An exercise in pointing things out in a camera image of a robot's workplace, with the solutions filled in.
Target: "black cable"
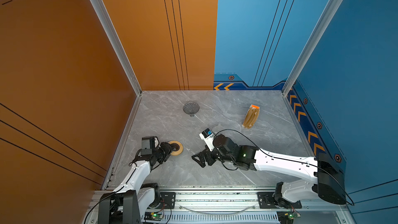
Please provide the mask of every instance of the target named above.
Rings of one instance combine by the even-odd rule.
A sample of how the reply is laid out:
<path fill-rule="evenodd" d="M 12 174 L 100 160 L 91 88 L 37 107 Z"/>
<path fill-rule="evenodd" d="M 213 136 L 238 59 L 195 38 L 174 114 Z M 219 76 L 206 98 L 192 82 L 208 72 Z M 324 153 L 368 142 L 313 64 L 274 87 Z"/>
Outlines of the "black cable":
<path fill-rule="evenodd" d="M 162 199 L 162 201 L 161 201 L 161 202 L 163 202 L 163 207 L 162 207 L 162 209 L 161 209 L 161 210 L 154 212 L 155 214 L 157 214 L 157 213 L 159 213 L 159 212 L 162 212 L 162 211 L 164 210 L 164 199 Z"/>
<path fill-rule="evenodd" d="M 135 154 L 135 157 L 137 157 L 138 156 L 138 153 L 140 153 L 140 151 L 141 151 L 141 149 L 139 149 L 138 151 L 137 151 L 137 153 Z"/>
<path fill-rule="evenodd" d="M 224 168 L 226 168 L 227 170 L 237 170 L 238 168 L 236 167 L 235 169 L 228 169 L 227 167 L 225 167 L 224 162 L 221 162 L 222 166 L 224 166 Z"/>
<path fill-rule="evenodd" d="M 254 87 L 254 83 L 256 82 L 256 78 L 257 78 L 258 71 L 260 70 L 261 61 L 263 60 L 264 52 L 265 52 L 266 47 L 267 47 L 269 35 L 271 34 L 271 29 L 272 29 L 272 26 L 273 26 L 273 22 L 275 21 L 276 12 L 278 12 L 278 8 L 279 8 L 280 2 L 281 2 L 281 0 L 279 0 L 279 2 L 278 2 L 278 6 L 276 7 L 275 14 L 274 14 L 274 18 L 272 19 L 271 27 L 269 28 L 267 41 L 266 41 L 266 44 L 265 44 L 264 49 L 263 49 L 263 54 L 261 55 L 260 63 L 258 63 L 258 68 L 257 68 L 256 76 L 254 77 L 253 87 Z"/>
<path fill-rule="evenodd" d="M 297 211 L 293 206 L 292 206 L 292 208 L 293 208 L 293 212 L 297 212 L 297 213 L 299 213 L 300 214 L 300 212 L 299 211 Z"/>
<path fill-rule="evenodd" d="M 282 36 L 283 30 L 285 29 L 285 25 L 286 25 L 287 19 L 289 18 L 290 11 L 292 10 L 292 7 L 293 7 L 294 2 L 295 2 L 295 0 L 293 0 L 292 5 L 290 6 L 290 9 L 289 9 L 289 13 L 287 13 L 287 17 L 286 17 L 285 23 L 284 23 L 284 25 L 283 25 L 281 34 L 279 35 L 278 42 L 276 43 L 276 46 L 275 46 L 275 49 L 274 49 L 274 53 L 272 54 L 271 61 L 270 61 L 269 64 L 268 64 L 267 72 L 266 72 L 266 75 L 264 76 L 264 79 L 263 79 L 263 82 L 261 83 L 261 86 L 264 84 L 264 81 L 266 80 L 266 76 L 267 76 L 267 74 L 268 74 L 269 67 L 271 66 L 271 62 L 272 62 L 273 56 L 275 55 L 275 51 L 276 51 L 276 48 L 278 47 L 279 40 L 281 40 L 281 36 Z"/>
<path fill-rule="evenodd" d="M 224 129 L 224 130 L 221 130 L 221 131 L 219 131 L 219 132 L 216 133 L 216 135 L 214 136 L 214 138 L 216 138 L 217 135 L 218 135 L 220 132 L 222 132 L 222 131 L 227 131 L 227 130 L 240 133 L 243 137 L 247 138 L 250 142 L 252 142 L 262 153 L 266 154 L 263 150 L 261 150 L 260 147 L 258 147 L 258 145 L 256 145 L 256 143 L 254 143 L 253 141 L 251 141 L 250 138 L 246 137 L 243 133 L 241 133 L 241 132 L 239 132 L 239 131 L 237 131 L 237 130 L 233 130 L 233 129 Z M 273 156 L 271 156 L 271 155 L 269 155 L 269 154 L 266 154 L 266 155 L 267 155 L 267 156 L 270 156 L 270 157 L 272 157 L 272 158 L 282 159 L 282 160 L 286 160 L 286 161 L 291 161 L 291 162 L 296 162 L 296 163 L 304 163 L 304 162 L 300 162 L 300 161 L 290 160 L 290 159 L 287 159 L 287 158 L 273 157 Z M 313 164 L 311 164 L 311 163 L 309 163 L 309 165 L 314 166 L 314 167 L 317 167 L 318 169 L 323 170 L 323 171 L 326 172 L 331 178 L 333 178 L 333 179 L 337 182 L 337 184 L 340 186 L 340 188 L 344 191 L 345 195 L 348 196 L 348 198 L 349 198 L 349 199 L 351 200 L 351 202 L 352 202 L 352 203 L 350 203 L 350 202 L 347 201 L 347 203 L 350 204 L 351 206 L 355 206 L 354 201 L 353 201 L 353 200 L 351 199 L 351 197 L 347 194 L 347 192 L 345 191 L 345 189 L 341 186 L 341 184 L 337 181 L 336 178 L 334 178 L 329 172 L 327 172 L 326 170 L 324 170 L 324 169 L 321 168 L 321 167 L 318 167 L 318 166 L 313 165 Z"/>
<path fill-rule="evenodd" d="M 170 40 L 172 41 L 172 49 L 173 49 L 174 63 L 176 64 L 176 72 L 177 72 L 178 87 L 179 87 L 180 90 L 181 90 L 180 78 L 179 78 L 179 76 L 178 76 L 178 69 L 177 69 L 176 54 L 174 53 L 174 45 L 173 45 L 173 38 L 172 38 L 172 30 L 171 30 L 171 28 L 170 28 L 169 14 L 167 13 L 166 0 L 164 0 L 164 7 L 166 8 L 166 17 L 167 17 L 167 24 L 169 25 Z"/>
<path fill-rule="evenodd" d="M 186 66 L 186 64 L 187 64 L 187 55 L 186 55 L 186 53 L 185 53 L 184 32 L 183 32 L 183 30 L 182 30 L 182 17 L 181 17 L 180 0 L 178 0 L 178 8 L 180 9 L 180 22 L 181 22 L 182 44 L 183 44 L 183 46 L 184 46 L 184 57 L 185 57 L 185 71 L 187 72 L 187 82 L 188 82 L 188 90 L 189 90 L 188 66 Z"/>
<path fill-rule="evenodd" d="M 372 186 L 372 187 L 367 187 L 367 188 L 364 188 L 364 189 L 360 189 L 360 190 L 351 192 L 351 193 L 349 193 L 349 194 L 353 194 L 353 193 L 356 193 L 356 192 L 360 192 L 360 191 L 366 190 L 366 189 L 371 189 L 371 188 L 378 187 L 378 186 L 381 186 L 381 185 L 384 185 L 384 184 L 387 184 L 387 183 L 392 183 L 392 182 L 395 182 L 395 181 L 398 181 L 398 179 L 395 179 L 395 180 L 392 180 L 392 181 L 389 181 L 389 182 L 385 182 L 385 183 L 381 183 L 381 184 L 378 184 L 378 185 L 374 185 L 374 186 Z"/>
<path fill-rule="evenodd" d="M 43 129 L 41 129 L 40 127 L 38 127 L 37 125 L 35 125 L 34 123 L 30 122 L 29 120 L 27 120 L 26 118 L 22 117 L 21 115 L 17 114 L 16 112 L 12 111 L 10 108 L 6 107 L 5 105 L 3 105 L 2 103 L 0 103 L 1 106 L 3 106 L 4 108 L 6 108 L 7 110 L 9 110 L 10 112 L 12 112 L 13 114 L 17 115 L 18 117 L 22 118 L 24 121 L 28 122 L 29 124 L 33 125 L 34 127 L 36 127 L 37 129 L 39 129 L 40 131 L 46 133 L 48 136 L 54 138 L 56 141 L 60 142 L 61 144 L 63 144 L 64 146 L 68 147 L 69 149 L 71 149 L 72 151 L 76 152 L 77 154 L 79 154 L 80 156 L 86 158 L 88 161 L 92 162 L 93 164 L 97 165 L 98 167 L 100 167 L 101 169 L 103 169 L 104 171 L 108 171 L 107 169 L 104 169 L 103 167 L 99 166 L 98 164 L 96 164 L 95 162 L 91 161 L 90 159 L 88 159 L 87 157 L 83 156 L 82 154 L 80 154 L 79 152 L 77 152 L 76 150 L 74 150 L 72 147 L 66 145 L 65 143 L 61 142 L 59 139 L 57 139 L 56 137 L 52 136 L 51 134 L 49 134 L 48 132 L 44 131 Z"/>
<path fill-rule="evenodd" d="M 172 212 L 173 212 L 172 211 L 172 206 L 170 204 L 167 204 L 167 205 L 169 205 L 169 207 L 170 207 L 170 216 L 169 216 L 169 220 L 166 222 L 166 224 L 169 223 L 170 219 L 172 218 Z"/>
<path fill-rule="evenodd" d="M 90 178 L 87 178 L 87 177 L 85 177 L 85 176 L 83 176 L 83 175 L 81 175 L 81 174 L 79 174 L 79 173 L 76 173 L 76 172 L 74 172 L 74 171 L 72 171 L 72 170 L 70 170 L 70 169 L 67 169 L 67 168 L 65 168 L 65 167 L 63 167 L 63 166 L 61 166 L 61 165 L 59 165 L 59 164 L 57 164 L 57 163 L 54 163 L 53 161 L 50 161 L 50 160 L 48 160 L 47 158 L 44 158 L 44 157 L 39 156 L 39 155 L 37 155 L 37 154 L 35 154 L 35 153 L 31 152 L 31 151 L 28 151 L 27 149 L 24 149 L 24 148 L 22 148 L 22 147 L 20 147 L 20 146 L 17 146 L 16 144 L 14 144 L 14 143 L 12 143 L 12 142 L 10 142 L 10 141 L 7 141 L 7 140 L 5 140 L 5 139 L 3 139 L 3 138 L 0 138 L 0 140 L 4 141 L 4 142 L 6 142 L 6 143 L 9 143 L 9 144 L 11 144 L 11 145 L 13 145 L 13 146 L 15 146 L 15 147 L 18 147 L 18 148 L 20 148 L 20 149 L 22 149 L 22 150 L 24 150 L 24 151 L 26 151 L 26 152 L 29 152 L 30 154 L 35 155 L 36 157 L 39 157 L 39 158 L 41 158 L 41 159 L 43 159 L 43 160 L 46 160 L 47 162 L 50 162 L 50 163 L 52 163 L 52 164 L 55 164 L 55 165 L 58 166 L 58 167 L 61 167 L 61 168 L 63 168 L 63 169 L 66 169 L 67 171 L 72 172 L 72 173 L 74 173 L 74 174 L 76 174 L 76 175 L 78 175 L 78 176 L 81 176 L 81 177 L 83 177 L 83 178 L 86 178 L 87 180 L 90 180 L 90 181 L 92 181 L 92 182 L 94 182 L 94 183 L 96 183 L 96 184 L 98 184 L 98 185 L 102 185 L 101 183 L 97 183 L 96 181 L 93 181 L 93 180 L 91 180 Z"/>
<path fill-rule="evenodd" d="M 103 200 L 107 199 L 108 197 L 111 197 L 111 196 L 115 195 L 117 192 L 121 191 L 123 188 L 124 188 L 124 187 L 121 187 L 118 191 L 112 192 L 112 194 L 108 195 L 107 197 L 102 198 L 99 202 L 97 202 L 97 204 L 95 204 L 94 207 L 92 207 L 92 208 L 90 209 L 90 211 L 87 213 L 86 217 L 84 218 L 83 224 L 86 224 L 88 215 L 91 213 L 91 211 L 93 211 L 93 209 L 94 209 L 100 202 L 102 202 Z"/>
<path fill-rule="evenodd" d="M 174 26 L 175 26 L 175 28 L 176 28 L 178 55 L 180 56 L 180 66 L 181 66 L 181 74 L 182 74 L 182 84 L 183 84 L 184 90 L 185 90 L 185 80 L 184 80 L 184 73 L 182 72 L 182 61 L 181 61 L 180 43 L 179 43 L 179 41 L 178 41 L 177 24 L 176 24 L 176 14 L 174 13 L 174 4 L 173 4 L 173 0 L 172 0 L 172 8 L 173 8 Z"/>
<path fill-rule="evenodd" d="M 57 150 L 55 150 L 55 149 L 49 147 L 48 145 L 46 145 L 46 144 L 44 144 L 44 143 L 38 141 L 37 139 L 35 139 L 35 138 L 29 136 L 28 134 L 26 134 L 25 132 L 22 132 L 21 130 L 18 130 L 17 128 L 13 127 L 12 125 L 7 124 L 6 122 L 2 121 L 1 119 L 0 119 L 0 122 L 2 122 L 3 124 L 6 124 L 7 126 L 11 127 L 12 129 L 16 130 L 17 132 L 20 132 L 20 133 L 22 133 L 23 135 L 25 135 L 25 136 L 27 136 L 27 137 L 33 139 L 34 141 L 38 142 L 39 144 L 44 145 L 45 147 L 49 148 L 50 150 L 52 150 L 52 151 L 54 151 L 54 152 L 57 152 L 57 153 L 60 154 L 61 156 L 66 157 L 66 158 L 69 159 L 70 161 L 73 161 L 73 162 L 77 163 L 78 165 L 80 165 L 80 166 L 82 166 L 82 167 L 88 169 L 88 170 L 91 171 L 91 172 L 94 172 L 95 174 L 99 175 L 100 177 L 105 178 L 104 176 L 102 176 L 102 175 L 98 174 L 97 172 L 93 171 L 92 169 L 89 169 L 89 168 L 85 167 L 85 166 L 82 165 L 81 163 L 76 162 L 76 161 L 73 160 L 72 158 L 70 158 L 70 157 L 68 157 L 68 156 L 66 156 L 66 155 L 64 155 L 64 154 L 62 154 L 61 152 L 59 152 L 59 151 L 57 151 Z"/>
<path fill-rule="evenodd" d="M 294 208 L 292 211 L 292 208 L 293 208 L 293 206 L 290 204 L 290 212 L 293 214 L 295 211 L 294 211 Z M 290 219 L 290 224 L 293 224 L 293 218 Z"/>
<path fill-rule="evenodd" d="M 135 164 L 135 168 L 134 168 L 134 171 L 131 173 L 131 175 L 130 175 L 130 177 L 127 179 L 127 181 L 125 182 L 125 183 L 128 183 L 129 182 L 129 180 L 130 180 L 130 178 L 132 177 L 132 175 L 134 174 L 134 172 L 135 172 L 135 170 L 137 169 L 137 164 L 134 162 L 132 162 L 132 164 Z"/>
<path fill-rule="evenodd" d="M 159 167 L 160 164 L 158 164 L 158 166 L 154 167 L 152 170 L 156 169 L 157 167 Z"/>
<path fill-rule="evenodd" d="M 264 68 L 266 67 L 267 60 L 268 60 L 268 56 L 269 56 L 269 53 L 271 52 L 272 44 L 273 44 L 273 42 L 274 42 L 274 40 L 275 40 L 276 33 L 278 32 L 279 25 L 281 24 L 281 20 L 282 20 L 282 17 L 283 17 L 283 13 L 285 12 L 285 8 L 286 8 L 286 5 L 287 5 L 287 2 L 288 2 L 288 1 L 289 1 L 289 0 L 286 0 L 286 2 L 285 2 L 285 6 L 283 7 L 283 10 L 282 10 L 281 17 L 279 18 L 278 26 L 276 27 L 276 30 L 275 30 L 274 37 L 272 38 L 271 46 L 269 47 L 269 50 L 268 50 L 268 54 L 267 54 L 267 58 L 266 58 L 266 62 L 264 63 L 263 70 L 261 71 L 260 77 L 259 77 L 259 79 L 258 79 L 257 86 L 260 84 L 261 76 L 263 75 Z"/>

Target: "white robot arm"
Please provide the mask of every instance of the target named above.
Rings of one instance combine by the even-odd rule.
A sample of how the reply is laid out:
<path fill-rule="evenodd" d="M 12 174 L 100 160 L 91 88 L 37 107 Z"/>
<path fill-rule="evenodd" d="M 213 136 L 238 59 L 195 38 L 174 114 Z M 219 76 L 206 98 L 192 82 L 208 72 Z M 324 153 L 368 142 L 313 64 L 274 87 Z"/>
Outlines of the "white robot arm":
<path fill-rule="evenodd" d="M 146 209 L 160 204 L 157 183 L 143 184 L 158 162 L 162 164 L 179 145 L 162 142 L 155 136 L 142 138 L 142 148 L 130 163 L 131 169 L 122 183 L 112 192 L 104 194 L 99 202 L 98 224 L 141 224 Z"/>
<path fill-rule="evenodd" d="M 321 198 L 335 204 L 345 204 L 344 175 L 332 165 L 330 157 L 295 157 L 260 149 L 257 146 L 238 146 L 224 135 L 215 135 L 209 129 L 200 134 L 205 149 L 192 156 L 202 168 L 216 161 L 232 162 L 237 169 L 273 171 L 298 177 L 299 180 L 276 185 L 275 205 L 290 208 L 302 199 Z M 157 183 L 143 184 L 158 162 L 162 164 L 178 145 L 162 142 L 157 137 L 142 138 L 140 149 L 130 163 L 131 169 L 122 183 L 99 202 L 98 224 L 140 224 L 148 206 L 160 204 Z"/>
<path fill-rule="evenodd" d="M 302 199 L 321 198 L 343 205 L 346 203 L 344 174 L 324 153 L 315 157 L 295 157 L 269 152 L 256 146 L 238 146 L 222 134 L 206 129 L 199 135 L 206 143 L 203 151 L 192 156 L 202 168 L 217 160 L 232 162 L 241 170 L 273 171 L 300 178 L 276 185 L 275 202 L 284 208 Z"/>

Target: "marble floor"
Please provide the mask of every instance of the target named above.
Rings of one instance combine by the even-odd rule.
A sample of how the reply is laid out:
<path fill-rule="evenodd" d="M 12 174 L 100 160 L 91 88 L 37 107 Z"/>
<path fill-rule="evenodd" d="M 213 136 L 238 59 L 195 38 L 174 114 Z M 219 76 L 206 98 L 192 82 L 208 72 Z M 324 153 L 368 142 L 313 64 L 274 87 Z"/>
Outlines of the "marble floor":
<path fill-rule="evenodd" d="M 183 112 L 186 102 L 200 105 L 195 117 Z M 251 104 L 260 107 L 254 127 L 243 128 L 242 122 Z M 163 186 L 186 185 L 258 185 L 275 186 L 294 177 L 266 171 L 226 170 L 220 162 L 201 168 L 191 156 L 205 148 L 199 133 L 235 129 L 259 147 L 293 156 L 308 156 L 280 91 L 144 91 L 128 140 L 123 148 L 111 185 L 118 185 L 130 170 L 129 162 L 141 148 L 141 138 L 157 136 L 161 142 L 178 140 L 184 149 L 171 156 L 146 178 L 145 183 Z M 239 133 L 224 131 L 238 145 L 252 145 Z"/>

